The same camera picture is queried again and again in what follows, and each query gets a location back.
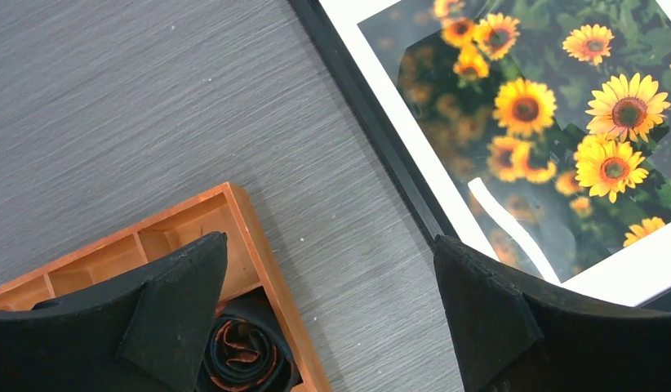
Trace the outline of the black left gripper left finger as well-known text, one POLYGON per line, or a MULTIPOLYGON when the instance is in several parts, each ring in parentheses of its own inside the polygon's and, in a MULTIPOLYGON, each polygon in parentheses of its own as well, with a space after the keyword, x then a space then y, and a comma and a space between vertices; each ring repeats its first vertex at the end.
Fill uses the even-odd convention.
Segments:
POLYGON ((190 391, 227 270, 211 232, 31 310, 0 310, 0 391, 190 391))

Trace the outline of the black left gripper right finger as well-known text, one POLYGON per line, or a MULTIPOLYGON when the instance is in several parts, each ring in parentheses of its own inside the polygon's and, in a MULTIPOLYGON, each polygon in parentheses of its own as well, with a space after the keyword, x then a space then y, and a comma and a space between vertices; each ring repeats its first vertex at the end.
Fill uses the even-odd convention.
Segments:
POLYGON ((584 296, 450 236, 433 266, 467 391, 671 391, 671 313, 584 296))

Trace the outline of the black picture frame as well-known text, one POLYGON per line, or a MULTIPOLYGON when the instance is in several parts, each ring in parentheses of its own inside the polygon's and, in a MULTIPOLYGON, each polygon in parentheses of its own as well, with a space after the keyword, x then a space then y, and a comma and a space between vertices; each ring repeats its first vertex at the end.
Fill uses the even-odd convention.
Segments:
MULTIPOLYGON (((488 237, 362 39, 358 19, 334 18, 321 1, 291 5, 424 237, 432 242, 448 234, 494 256, 488 237)), ((473 178, 469 190, 509 242, 525 254, 532 270, 549 283, 616 304, 671 311, 671 224, 649 242, 562 281, 545 248, 483 180, 473 178)))

